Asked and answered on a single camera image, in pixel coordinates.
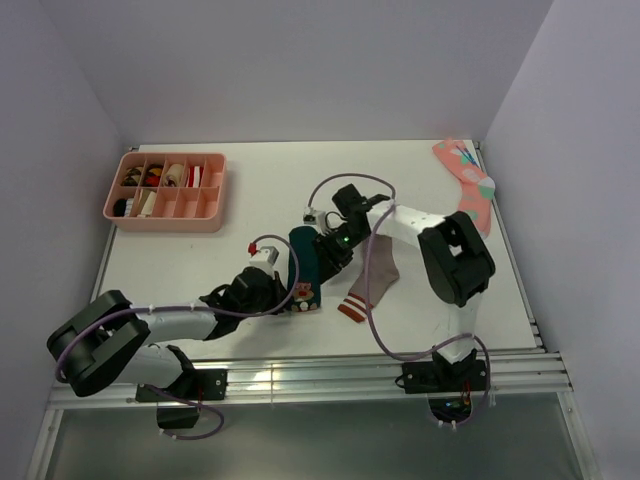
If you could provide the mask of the dark green patterned sock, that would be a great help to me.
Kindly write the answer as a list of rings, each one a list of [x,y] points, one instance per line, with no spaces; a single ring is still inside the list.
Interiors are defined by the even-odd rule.
[[[289,233],[289,243],[298,259],[298,280],[295,280],[295,260],[289,255],[287,289],[293,295],[287,309],[294,313],[314,311],[321,306],[321,285],[318,257],[313,240],[318,232],[311,226],[299,226]]]

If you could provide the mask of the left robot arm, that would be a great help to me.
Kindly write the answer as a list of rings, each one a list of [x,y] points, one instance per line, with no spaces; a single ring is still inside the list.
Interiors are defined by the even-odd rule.
[[[195,368],[173,340],[217,340],[244,319],[280,313],[291,297],[277,273],[256,267],[184,305],[134,307],[121,291],[109,290],[55,330],[46,346],[57,380],[79,397],[133,383],[183,399],[194,389]]]

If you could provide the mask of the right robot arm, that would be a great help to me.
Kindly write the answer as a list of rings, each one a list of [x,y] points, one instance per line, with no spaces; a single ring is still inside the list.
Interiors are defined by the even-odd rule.
[[[480,368],[488,371],[489,361],[477,358],[477,350],[486,347],[475,334],[475,326],[480,300],[496,267],[470,216],[462,211],[448,216],[429,214],[399,205],[393,194],[367,198],[352,184],[339,189],[332,202],[343,222],[322,228],[313,240],[320,281],[336,276],[351,262],[354,249],[364,248],[364,293],[359,297],[381,350],[401,362],[430,357],[434,381],[446,390],[457,388]],[[371,294],[377,264],[373,254],[385,238],[419,251],[432,291],[448,306],[447,337],[426,352],[412,356],[392,352],[375,326]]]

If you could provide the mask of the taupe sock red striped cuff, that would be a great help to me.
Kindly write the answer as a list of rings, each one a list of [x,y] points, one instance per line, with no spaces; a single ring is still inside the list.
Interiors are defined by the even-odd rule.
[[[362,260],[369,258],[369,302],[371,309],[376,307],[387,290],[400,278],[393,257],[392,239],[384,235],[374,237],[373,253],[367,253],[368,242],[362,245]],[[365,308],[365,272],[352,284],[347,296],[337,307],[338,311],[356,323],[366,320]]]

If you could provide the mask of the rolled red white sock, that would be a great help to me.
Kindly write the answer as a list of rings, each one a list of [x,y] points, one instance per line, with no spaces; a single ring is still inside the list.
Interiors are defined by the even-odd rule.
[[[188,171],[188,179],[186,182],[186,187],[199,188],[201,185],[203,173],[204,173],[204,167],[202,165],[190,166]]]

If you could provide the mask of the rolled tan pink sock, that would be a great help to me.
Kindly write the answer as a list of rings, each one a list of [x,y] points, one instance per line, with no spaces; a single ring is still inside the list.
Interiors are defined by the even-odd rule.
[[[179,187],[181,184],[184,166],[181,164],[172,164],[166,171],[163,185],[165,187]]]

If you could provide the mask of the rolled beige sock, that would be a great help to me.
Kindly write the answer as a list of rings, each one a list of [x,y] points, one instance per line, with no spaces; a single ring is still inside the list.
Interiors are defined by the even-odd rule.
[[[157,192],[151,189],[142,189],[139,195],[139,209],[137,217],[149,217],[154,209]]]

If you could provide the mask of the pink divided organizer tray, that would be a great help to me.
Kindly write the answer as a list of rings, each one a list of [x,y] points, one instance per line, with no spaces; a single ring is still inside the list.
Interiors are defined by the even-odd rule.
[[[163,165],[161,183],[156,188],[142,185],[145,171],[151,164]],[[166,171],[172,164],[184,166],[179,187],[163,185]],[[199,188],[186,187],[189,167],[192,165],[204,167]],[[135,166],[143,167],[139,185],[123,187],[121,181],[126,170]],[[221,153],[132,151],[120,160],[103,207],[103,216],[118,229],[127,232],[214,233],[223,224],[226,180],[227,159]],[[142,189],[157,192],[153,212],[146,218],[137,217]],[[115,201],[121,198],[133,198],[134,205],[130,216],[116,218],[112,209]]]

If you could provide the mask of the pink patterned sock pair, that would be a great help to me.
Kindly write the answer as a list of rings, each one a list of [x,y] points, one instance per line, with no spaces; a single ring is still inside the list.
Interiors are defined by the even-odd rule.
[[[458,209],[466,213],[486,239],[491,231],[491,205],[496,185],[474,159],[463,141],[445,139],[433,148],[436,158],[459,181],[461,199]]]

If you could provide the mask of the rolled dark red sock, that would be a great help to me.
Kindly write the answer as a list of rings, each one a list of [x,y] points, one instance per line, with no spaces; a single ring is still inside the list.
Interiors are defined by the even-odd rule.
[[[161,183],[163,172],[162,164],[151,164],[145,171],[145,175],[142,181],[144,187],[156,188]]]

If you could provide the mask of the rolled black white sock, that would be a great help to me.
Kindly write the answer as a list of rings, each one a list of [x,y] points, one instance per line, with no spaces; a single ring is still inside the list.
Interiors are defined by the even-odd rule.
[[[131,215],[134,205],[133,198],[121,198],[115,201],[112,209],[113,216],[116,218],[128,217]]]

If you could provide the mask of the rolled brown black sock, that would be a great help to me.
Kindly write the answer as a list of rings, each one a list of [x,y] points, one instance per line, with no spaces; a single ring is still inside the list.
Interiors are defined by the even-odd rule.
[[[126,170],[121,185],[123,187],[137,187],[140,183],[143,167],[135,166]]]

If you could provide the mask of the aluminium rail frame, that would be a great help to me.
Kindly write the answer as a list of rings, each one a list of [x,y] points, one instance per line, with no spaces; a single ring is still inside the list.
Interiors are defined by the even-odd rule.
[[[459,186],[429,140],[174,144],[188,157],[227,160],[224,224],[213,235],[113,230],[95,283],[136,299],[179,302],[220,282],[246,245],[286,232],[307,202],[322,204],[334,173],[369,173],[366,190],[395,187],[415,208],[455,207]],[[601,473],[559,353],[544,348],[501,217],[489,248],[497,275],[481,305],[493,399],[456,430],[428,417],[428,399],[393,380],[399,364],[369,330],[336,310],[356,266],[330,285],[318,315],[262,330],[241,328],[218,345],[187,341],[203,368],[229,374],[219,435],[159,435],[155,407],[131,385],[77,398],[54,385],[31,479],[597,479]]]

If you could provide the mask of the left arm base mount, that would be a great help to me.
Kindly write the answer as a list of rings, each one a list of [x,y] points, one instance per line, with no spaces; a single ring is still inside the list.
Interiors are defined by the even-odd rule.
[[[183,374],[164,389],[138,385],[135,401],[156,404],[156,423],[163,431],[182,436],[191,430],[210,410],[204,402],[225,398],[228,380],[226,369],[196,369]]]

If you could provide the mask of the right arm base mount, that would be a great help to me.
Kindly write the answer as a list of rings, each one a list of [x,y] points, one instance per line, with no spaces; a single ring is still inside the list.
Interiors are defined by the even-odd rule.
[[[431,399],[429,408],[439,421],[461,422],[473,412],[472,394],[485,392],[488,385],[488,368],[477,351],[461,362],[450,364],[435,353],[430,361],[405,362],[401,374],[394,380],[405,394],[447,394],[447,397]]]

